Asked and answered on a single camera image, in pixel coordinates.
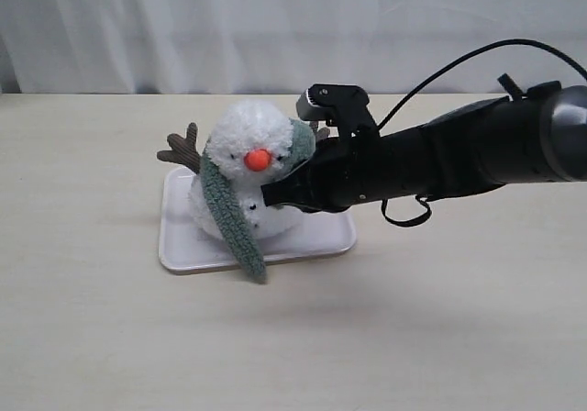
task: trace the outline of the white fluffy snowman body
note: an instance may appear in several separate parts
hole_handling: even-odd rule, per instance
[[[294,207],[267,207],[260,187],[287,171],[284,163],[293,144],[289,117],[275,105],[244,100],[231,106],[214,127],[205,151],[230,182],[255,239],[266,239],[299,224],[304,216]],[[217,239],[222,234],[208,209],[197,174],[189,193],[196,225]]]

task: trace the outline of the table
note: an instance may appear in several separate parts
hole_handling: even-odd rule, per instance
[[[0,409],[587,407],[585,184],[438,202],[409,229],[355,206],[352,251],[266,286],[165,272],[155,153],[190,121],[201,148],[240,97],[0,96]],[[386,131],[484,97],[422,95]]]

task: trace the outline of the black cable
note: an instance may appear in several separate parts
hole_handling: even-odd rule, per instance
[[[515,39],[504,39],[501,41],[495,41],[492,44],[488,44],[486,46],[480,47],[477,50],[473,50],[460,58],[456,59],[455,61],[451,62],[449,65],[445,66],[444,68],[440,69],[436,73],[429,76],[425,79],[422,83],[420,83],[417,87],[415,87],[410,93],[408,93],[402,100],[393,108],[392,111],[385,117],[385,119],[378,125],[378,129],[381,130],[387,123],[392,119],[392,117],[416,94],[418,94],[424,87],[435,81],[437,78],[445,74],[446,72],[454,69],[459,64],[474,58],[475,56],[481,55],[486,51],[498,49],[500,47],[506,46],[529,46],[534,47],[537,49],[545,50],[548,53],[561,58],[563,61],[567,62],[573,69],[575,69],[584,79],[587,81],[587,71],[581,67],[581,65],[576,62],[573,58],[566,55],[562,51],[555,49],[554,47],[549,46],[540,41],[535,41],[533,39],[522,39],[522,38],[515,38]]]

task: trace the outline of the snowman plush toy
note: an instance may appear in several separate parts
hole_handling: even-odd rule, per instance
[[[279,180],[309,159],[328,128],[306,125],[284,115],[273,103],[246,99],[230,106],[218,120],[200,155],[197,125],[186,137],[171,134],[171,150],[160,161],[179,163],[194,172],[188,195],[195,224],[223,240],[253,281],[267,282],[259,240],[297,225],[303,213],[294,207],[267,207],[261,186]]]

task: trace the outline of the brown knit antler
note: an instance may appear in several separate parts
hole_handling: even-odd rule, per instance
[[[159,151],[157,159],[169,163],[177,163],[187,166],[196,174],[200,173],[200,154],[195,148],[195,140],[198,135],[198,127],[191,123],[186,131],[185,138],[179,134],[170,134],[167,143],[171,150]]]
[[[314,136],[316,136],[316,142],[322,139],[326,139],[328,136],[330,136],[330,128],[323,127],[318,129],[318,124],[319,123],[317,120],[313,120],[312,122],[310,122],[310,128],[312,129],[312,131],[314,131]]]

